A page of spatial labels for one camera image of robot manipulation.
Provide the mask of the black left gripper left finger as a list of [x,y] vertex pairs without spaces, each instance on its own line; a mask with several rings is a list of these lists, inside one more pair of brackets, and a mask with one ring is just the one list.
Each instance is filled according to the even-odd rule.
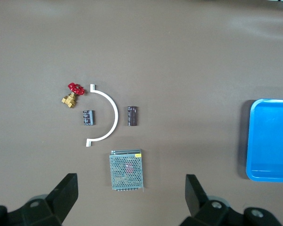
[[61,226],[77,199],[77,174],[69,173],[45,198],[34,198],[12,212],[0,205],[0,226]]

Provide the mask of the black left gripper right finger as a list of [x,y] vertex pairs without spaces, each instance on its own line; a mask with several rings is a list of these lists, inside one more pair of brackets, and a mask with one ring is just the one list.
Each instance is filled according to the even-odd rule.
[[194,174],[185,178],[185,200],[190,212],[182,226],[280,226],[280,221],[269,211],[248,207],[243,213],[234,211],[224,202],[209,199]]

